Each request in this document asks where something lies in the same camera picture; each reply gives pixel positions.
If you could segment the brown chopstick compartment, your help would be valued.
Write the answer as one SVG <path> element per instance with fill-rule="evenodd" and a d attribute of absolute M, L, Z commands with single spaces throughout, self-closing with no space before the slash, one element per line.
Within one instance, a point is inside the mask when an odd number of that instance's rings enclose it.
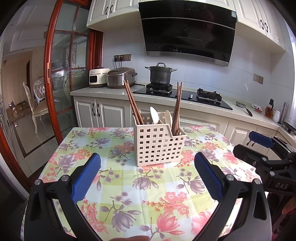
<path fill-rule="evenodd" d="M 133 98 L 132 92 L 130 90 L 130 85 L 129 82 L 127 80 L 124 81 L 124 85 L 125 85 L 125 90 L 130 102 L 130 105 L 132 107 L 132 112 L 133 112 L 133 116 L 135 117 L 135 121 L 137 125 L 143 125 L 144 124 L 144 120 L 142 119 L 142 116 L 138 110 L 137 104 Z"/>
<path fill-rule="evenodd" d="M 178 135 L 178 130 L 179 130 L 179 112 L 180 112 L 180 101 L 182 97 L 182 87 L 183 83 L 182 82 L 177 82 L 177 100 L 175 104 L 175 109 L 174 109 L 174 115 L 173 115 L 173 123 L 171 127 L 171 132 L 174 136 Z"/>

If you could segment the white ceramic spoon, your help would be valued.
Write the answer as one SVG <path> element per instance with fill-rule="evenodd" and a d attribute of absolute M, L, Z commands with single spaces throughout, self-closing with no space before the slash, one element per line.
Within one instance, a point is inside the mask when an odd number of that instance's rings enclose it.
<path fill-rule="evenodd" d="M 165 111 L 165 122 L 170 126 L 170 128 L 172 127 L 173 120 L 169 110 Z"/>
<path fill-rule="evenodd" d="M 153 124 L 154 125 L 159 124 L 159 115 L 158 115 L 158 112 L 152 106 L 149 109 L 150 109 L 150 113 L 151 113 Z"/>

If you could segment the kitchen knife on counter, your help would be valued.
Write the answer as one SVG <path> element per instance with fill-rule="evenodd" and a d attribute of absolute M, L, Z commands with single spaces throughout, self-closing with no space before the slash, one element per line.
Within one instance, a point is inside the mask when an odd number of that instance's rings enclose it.
<path fill-rule="evenodd" d="M 241 102 L 236 102 L 236 105 L 242 109 L 245 109 L 248 113 L 249 116 L 253 116 L 252 112 L 246 107 L 245 104 L 241 103 Z"/>

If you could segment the oil bottle on counter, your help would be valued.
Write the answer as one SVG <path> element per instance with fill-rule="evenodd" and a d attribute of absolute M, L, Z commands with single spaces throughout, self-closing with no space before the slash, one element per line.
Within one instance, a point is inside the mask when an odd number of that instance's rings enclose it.
<path fill-rule="evenodd" d="M 268 106 L 265 108 L 265 116 L 267 118 L 272 118 L 273 117 L 273 107 L 274 107 L 274 100 L 271 98 L 269 101 Z"/>

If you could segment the steel thermos bottle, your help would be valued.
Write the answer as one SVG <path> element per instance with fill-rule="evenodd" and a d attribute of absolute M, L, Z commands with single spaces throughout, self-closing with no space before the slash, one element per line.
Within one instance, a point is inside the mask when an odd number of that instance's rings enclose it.
<path fill-rule="evenodd" d="M 282 106 L 282 110 L 281 110 L 281 112 L 280 112 L 280 119 L 279 119 L 279 121 L 278 121 L 278 123 L 279 123 L 280 125 L 282 125 L 283 122 L 285 121 L 285 117 L 286 117 L 286 115 L 287 115 L 287 109 L 288 109 L 288 103 L 287 103 L 287 102 L 284 102 L 284 103 L 283 103 L 283 106 Z"/>

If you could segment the floral tablecloth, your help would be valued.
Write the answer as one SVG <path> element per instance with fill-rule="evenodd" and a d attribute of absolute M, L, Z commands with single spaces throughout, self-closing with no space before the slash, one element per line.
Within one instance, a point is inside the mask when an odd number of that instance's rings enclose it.
<path fill-rule="evenodd" d="M 195 169 L 196 153 L 239 181 L 250 182 L 257 174 L 234 157 L 233 145 L 213 126 L 183 130 L 187 136 L 179 161 L 138 167 L 132 128 L 73 128 L 40 178 L 57 181 L 97 153 L 101 168 L 78 206 L 103 240 L 134 235 L 192 240 L 217 206 Z"/>

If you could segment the white perforated utensil basket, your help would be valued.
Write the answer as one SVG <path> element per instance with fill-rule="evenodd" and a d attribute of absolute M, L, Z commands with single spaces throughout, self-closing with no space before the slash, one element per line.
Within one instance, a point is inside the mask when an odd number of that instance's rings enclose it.
<path fill-rule="evenodd" d="M 143 125 L 133 121 L 134 153 L 138 167 L 178 162 L 187 134 L 179 128 L 174 136 L 167 123 L 153 124 L 150 113 L 142 113 Z"/>

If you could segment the white dining chair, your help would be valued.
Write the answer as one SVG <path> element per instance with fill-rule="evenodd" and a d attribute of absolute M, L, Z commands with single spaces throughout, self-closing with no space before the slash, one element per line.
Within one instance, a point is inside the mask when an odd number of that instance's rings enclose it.
<path fill-rule="evenodd" d="M 42 121 L 42 116 L 48 114 L 48 107 L 45 98 L 45 84 L 44 77 L 41 76 L 33 84 L 33 95 L 29 87 L 23 82 L 23 87 L 28 99 L 29 108 L 32 113 L 32 121 L 35 127 L 35 134 L 38 134 L 37 118 Z"/>

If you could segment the cardboard box on floor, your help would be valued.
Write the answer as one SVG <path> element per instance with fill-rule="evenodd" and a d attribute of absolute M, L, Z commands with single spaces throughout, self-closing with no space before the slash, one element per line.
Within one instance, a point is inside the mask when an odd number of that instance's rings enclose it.
<path fill-rule="evenodd" d="M 10 122 L 14 122 L 30 113 L 30 107 L 25 100 L 18 103 L 17 105 L 14 105 L 14 103 L 11 102 L 8 109 L 6 109 L 6 114 Z"/>

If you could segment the white small cooker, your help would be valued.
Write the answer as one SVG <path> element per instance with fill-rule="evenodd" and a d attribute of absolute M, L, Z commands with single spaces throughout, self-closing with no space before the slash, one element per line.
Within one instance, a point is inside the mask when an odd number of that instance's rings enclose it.
<path fill-rule="evenodd" d="M 109 68 L 98 67 L 89 71 L 89 87 L 106 87 Z"/>

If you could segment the silver rice cooker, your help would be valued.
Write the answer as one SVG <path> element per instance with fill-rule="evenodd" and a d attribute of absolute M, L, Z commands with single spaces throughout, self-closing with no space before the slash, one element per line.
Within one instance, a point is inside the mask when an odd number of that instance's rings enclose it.
<path fill-rule="evenodd" d="M 124 88 L 125 81 L 129 86 L 135 85 L 135 77 L 137 73 L 134 68 L 121 67 L 113 69 L 107 73 L 107 86 L 109 88 Z"/>

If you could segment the black gas stove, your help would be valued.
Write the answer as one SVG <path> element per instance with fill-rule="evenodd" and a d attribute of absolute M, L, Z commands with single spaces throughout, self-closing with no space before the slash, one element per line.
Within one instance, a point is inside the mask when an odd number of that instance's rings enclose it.
<path fill-rule="evenodd" d="M 145 87 L 134 91 L 136 94 L 151 95 L 151 96 L 162 96 L 168 98 L 177 98 L 177 90 L 173 89 L 171 84 L 152 84 L 149 83 Z M 207 104 L 219 108 L 232 110 L 225 101 L 222 100 L 222 96 L 217 92 L 203 90 L 198 88 L 195 91 L 183 90 L 181 94 L 181 100 Z"/>

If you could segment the black stock pot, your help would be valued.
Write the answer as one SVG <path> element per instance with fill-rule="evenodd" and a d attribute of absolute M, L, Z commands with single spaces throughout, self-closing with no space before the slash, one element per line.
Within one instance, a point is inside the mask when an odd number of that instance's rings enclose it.
<path fill-rule="evenodd" d="M 152 84 L 170 84 L 171 73 L 176 69 L 167 67 L 165 63 L 157 63 L 156 66 L 145 66 L 150 71 L 150 83 Z"/>

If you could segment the white upper cabinets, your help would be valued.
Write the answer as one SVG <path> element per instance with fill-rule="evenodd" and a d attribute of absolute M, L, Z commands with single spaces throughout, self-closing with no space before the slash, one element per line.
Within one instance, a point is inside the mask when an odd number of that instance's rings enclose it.
<path fill-rule="evenodd" d="M 269 53 L 286 51 L 280 23 L 269 1 L 92 1 L 88 28 L 105 31 L 140 23 L 140 8 L 147 16 L 195 19 L 197 7 L 218 7 L 237 20 L 236 35 L 255 42 Z"/>

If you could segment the black range hood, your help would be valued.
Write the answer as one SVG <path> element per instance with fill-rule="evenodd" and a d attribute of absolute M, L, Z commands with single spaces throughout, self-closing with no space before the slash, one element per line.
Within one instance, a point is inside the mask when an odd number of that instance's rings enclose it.
<path fill-rule="evenodd" d="M 197 7 L 195 19 L 148 17 L 140 8 L 145 49 L 149 56 L 186 58 L 227 67 L 237 20 L 218 7 Z"/>

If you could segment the red wooden glass door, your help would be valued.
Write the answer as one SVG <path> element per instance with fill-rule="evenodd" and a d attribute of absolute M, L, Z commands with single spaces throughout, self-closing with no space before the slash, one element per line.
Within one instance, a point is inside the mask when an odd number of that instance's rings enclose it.
<path fill-rule="evenodd" d="M 89 71 L 102 66 L 103 33 L 86 27 L 90 6 L 56 1 L 45 32 L 46 102 L 58 143 L 78 125 L 70 93 L 88 87 Z"/>

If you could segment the wall power socket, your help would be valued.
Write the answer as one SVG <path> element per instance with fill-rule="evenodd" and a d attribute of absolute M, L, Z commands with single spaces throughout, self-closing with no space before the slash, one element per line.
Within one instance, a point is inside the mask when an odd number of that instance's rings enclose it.
<path fill-rule="evenodd" d="M 130 61 L 131 56 L 131 54 L 114 55 L 114 62 Z"/>

